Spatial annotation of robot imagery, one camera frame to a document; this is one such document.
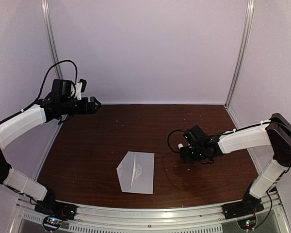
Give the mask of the grey envelope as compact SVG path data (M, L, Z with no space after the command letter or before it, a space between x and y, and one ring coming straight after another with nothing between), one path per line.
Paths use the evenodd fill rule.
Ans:
M121 191L153 194L154 153L128 151L116 168Z

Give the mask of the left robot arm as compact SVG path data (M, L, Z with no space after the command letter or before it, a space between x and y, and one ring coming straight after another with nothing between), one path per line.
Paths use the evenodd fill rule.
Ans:
M101 107L95 97L83 97L87 81L79 82L56 79L46 98L38 98L29 107L0 122L0 184L41 202L50 216L58 214L60 205L49 197L51 191L27 175L14 169L5 159L3 150L13 141L33 128L54 119L63 123L63 116L91 115Z

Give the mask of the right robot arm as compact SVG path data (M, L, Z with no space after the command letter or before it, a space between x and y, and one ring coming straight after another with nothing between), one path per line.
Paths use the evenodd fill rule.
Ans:
M185 131L183 137L188 144L178 144L178 151L184 163L207 160L211 164L215 157L232 152L247 150L252 153L254 148L271 147L272 157L239 203L242 214L251 213L291 168L291 124L280 113L257 124L214 135L206 134L195 125Z

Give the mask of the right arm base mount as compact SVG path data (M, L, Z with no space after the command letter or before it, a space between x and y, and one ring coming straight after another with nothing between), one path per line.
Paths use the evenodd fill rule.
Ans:
M238 201L224 204L222 206L225 219L236 219L240 229L244 231L253 230L258 223L257 212L263 211L263 204L252 205L249 202Z

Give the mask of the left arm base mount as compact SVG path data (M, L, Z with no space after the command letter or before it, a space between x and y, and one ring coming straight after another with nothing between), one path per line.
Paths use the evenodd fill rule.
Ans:
M54 232L67 226L69 220L74 220L77 206L64 202L56 202L55 210L51 211L42 204L36 203L34 210L45 215L42 226L47 232Z

